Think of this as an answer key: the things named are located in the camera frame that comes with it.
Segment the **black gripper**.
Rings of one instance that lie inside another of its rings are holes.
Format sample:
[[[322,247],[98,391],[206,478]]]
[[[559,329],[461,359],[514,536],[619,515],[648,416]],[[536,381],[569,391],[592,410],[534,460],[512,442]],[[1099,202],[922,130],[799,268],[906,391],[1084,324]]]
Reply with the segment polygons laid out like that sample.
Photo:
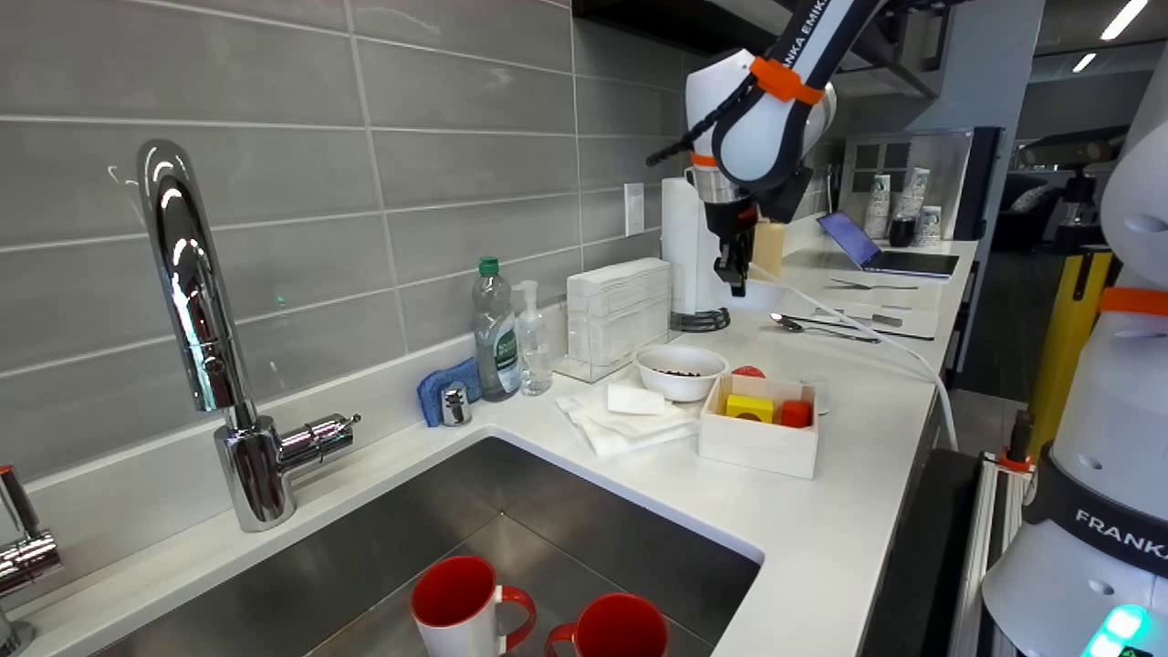
[[[716,233],[716,273],[732,296],[749,286],[758,211],[750,202],[706,205],[706,231]]]

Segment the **robot arm silver orange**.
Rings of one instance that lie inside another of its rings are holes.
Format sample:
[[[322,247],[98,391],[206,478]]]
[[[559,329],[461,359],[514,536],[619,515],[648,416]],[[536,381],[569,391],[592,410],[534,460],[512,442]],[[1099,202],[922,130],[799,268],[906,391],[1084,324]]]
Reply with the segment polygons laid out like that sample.
[[[835,117],[831,74],[878,0],[799,0],[784,34],[685,78],[685,130],[648,166],[685,158],[716,233],[713,269],[745,293],[755,222],[788,222],[810,184],[807,155]]]

